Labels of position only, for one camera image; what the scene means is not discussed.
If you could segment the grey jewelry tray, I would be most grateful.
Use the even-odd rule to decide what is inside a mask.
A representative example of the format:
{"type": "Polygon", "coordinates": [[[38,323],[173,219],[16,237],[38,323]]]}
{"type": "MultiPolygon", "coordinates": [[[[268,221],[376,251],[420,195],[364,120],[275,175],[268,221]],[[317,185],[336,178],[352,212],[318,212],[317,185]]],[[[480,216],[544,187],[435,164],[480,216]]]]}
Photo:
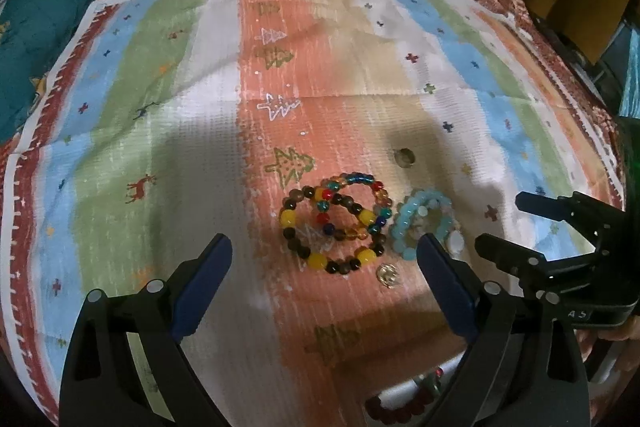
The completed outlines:
{"type": "Polygon", "coordinates": [[[368,426],[419,426],[448,386],[462,355],[393,385],[364,401],[368,426]]]}

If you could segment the gold coin pendant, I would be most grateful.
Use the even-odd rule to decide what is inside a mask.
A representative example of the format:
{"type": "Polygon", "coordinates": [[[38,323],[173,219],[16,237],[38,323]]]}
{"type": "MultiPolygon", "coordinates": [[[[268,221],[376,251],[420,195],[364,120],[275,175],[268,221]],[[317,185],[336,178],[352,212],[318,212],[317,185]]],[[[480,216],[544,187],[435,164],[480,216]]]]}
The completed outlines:
{"type": "Polygon", "coordinates": [[[382,284],[385,288],[394,288],[401,284],[401,276],[395,265],[391,263],[383,263],[378,266],[375,271],[378,283],[382,284]]]}

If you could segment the teal blanket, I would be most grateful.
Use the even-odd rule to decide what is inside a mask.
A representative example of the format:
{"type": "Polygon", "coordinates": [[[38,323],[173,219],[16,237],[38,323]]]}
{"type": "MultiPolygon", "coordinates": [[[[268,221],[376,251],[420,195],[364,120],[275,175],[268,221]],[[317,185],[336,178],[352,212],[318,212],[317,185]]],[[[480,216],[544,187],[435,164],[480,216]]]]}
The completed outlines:
{"type": "Polygon", "coordinates": [[[62,53],[92,0],[6,0],[1,12],[1,140],[23,126],[36,84],[62,53]]]}

